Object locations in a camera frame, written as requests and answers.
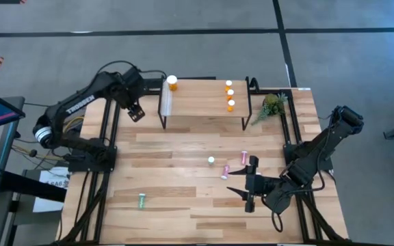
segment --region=wooden table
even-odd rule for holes
[[[293,89],[293,98],[302,139],[311,140],[321,131],[313,95],[309,90]],[[264,95],[252,96],[252,119],[263,99]],[[226,189],[244,189],[244,176],[220,178],[225,164],[231,170],[243,167],[242,150],[260,158],[259,172],[264,176],[279,175],[285,166],[285,139],[279,117],[245,131],[235,118],[171,117],[169,127],[163,130],[157,120],[158,100],[158,96],[140,99],[146,116],[138,123],[121,113],[118,160],[109,182],[101,243],[302,242],[294,198],[281,215],[284,231],[278,233],[270,210],[258,199],[255,212],[248,214],[239,196]],[[104,104],[104,100],[98,100],[88,106],[83,137],[98,137]],[[286,110],[290,135],[294,136],[288,107]],[[214,166],[207,165],[208,156],[215,157]],[[70,179],[63,209],[63,235],[74,225],[84,176],[74,174]],[[335,184],[329,177],[324,178],[326,188],[315,193],[317,207],[335,231],[347,237]],[[139,193],[147,195],[144,210],[137,208]],[[307,209],[306,213],[310,237],[314,238]],[[91,219],[88,238],[93,237],[94,221]]]
[[[245,130],[252,115],[249,84],[247,81],[232,81],[235,101],[232,112],[227,111],[225,87],[225,80],[179,79],[177,90],[172,92],[164,82],[159,98],[159,117],[163,128],[166,128],[167,117],[198,116],[241,118]]]

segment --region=gray floor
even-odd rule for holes
[[[394,27],[394,1],[283,0],[286,28]],[[276,28],[272,1],[34,0],[0,5],[0,32],[193,28]],[[299,87],[311,87],[318,113],[348,105],[365,117],[362,133],[344,141],[333,162],[350,238],[394,245],[394,33],[288,34]],[[278,34],[0,38],[0,96],[52,104],[83,87],[96,69],[127,59],[179,76],[254,76],[287,87]],[[115,66],[110,70],[125,70]],[[25,139],[42,110],[26,106]],[[32,164],[12,154],[8,169]],[[16,245],[49,243],[57,222],[27,226]]]

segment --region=green plant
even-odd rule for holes
[[[285,113],[285,101],[287,101],[287,97],[284,93],[278,95],[268,94],[267,96],[265,96],[265,99],[263,101],[263,107],[259,111],[256,120],[252,122],[252,125],[255,125],[262,120],[265,120],[272,115],[280,115],[282,113]]]

